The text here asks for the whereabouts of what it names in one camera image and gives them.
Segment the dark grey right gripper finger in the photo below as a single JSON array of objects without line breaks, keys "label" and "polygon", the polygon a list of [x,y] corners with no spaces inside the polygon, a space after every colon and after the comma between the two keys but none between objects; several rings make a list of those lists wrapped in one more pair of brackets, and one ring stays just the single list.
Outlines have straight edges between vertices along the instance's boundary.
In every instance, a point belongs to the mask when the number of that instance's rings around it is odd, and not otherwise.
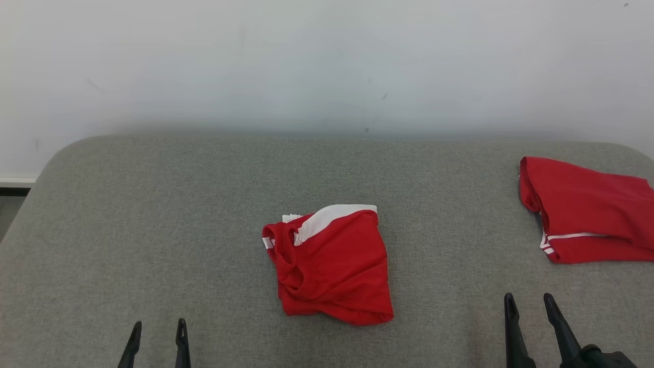
[{"label": "dark grey right gripper finger", "polygon": [[554,328],[558,344],[559,354],[561,356],[560,367],[582,367],[581,346],[577,341],[572,329],[566,321],[563,313],[560,311],[557,302],[550,293],[544,294],[544,305],[546,307],[547,318]]},{"label": "dark grey right gripper finger", "polygon": [[536,363],[529,357],[519,326],[520,315],[511,293],[504,296],[505,363],[507,367],[531,367]]}]

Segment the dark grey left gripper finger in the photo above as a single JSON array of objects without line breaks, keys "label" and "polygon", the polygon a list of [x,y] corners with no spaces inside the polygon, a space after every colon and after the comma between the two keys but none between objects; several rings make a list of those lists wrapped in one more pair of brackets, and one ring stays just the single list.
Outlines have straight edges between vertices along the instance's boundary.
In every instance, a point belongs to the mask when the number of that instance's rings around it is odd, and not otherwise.
[{"label": "dark grey left gripper finger", "polygon": [[189,334],[187,331],[186,320],[184,318],[178,319],[175,342],[177,345],[175,368],[191,368],[192,363],[190,359]]},{"label": "dark grey left gripper finger", "polygon": [[137,321],[133,326],[131,334],[128,338],[128,342],[124,348],[124,351],[122,352],[121,359],[118,363],[118,368],[134,367],[135,356],[140,348],[141,333],[142,322]]}]

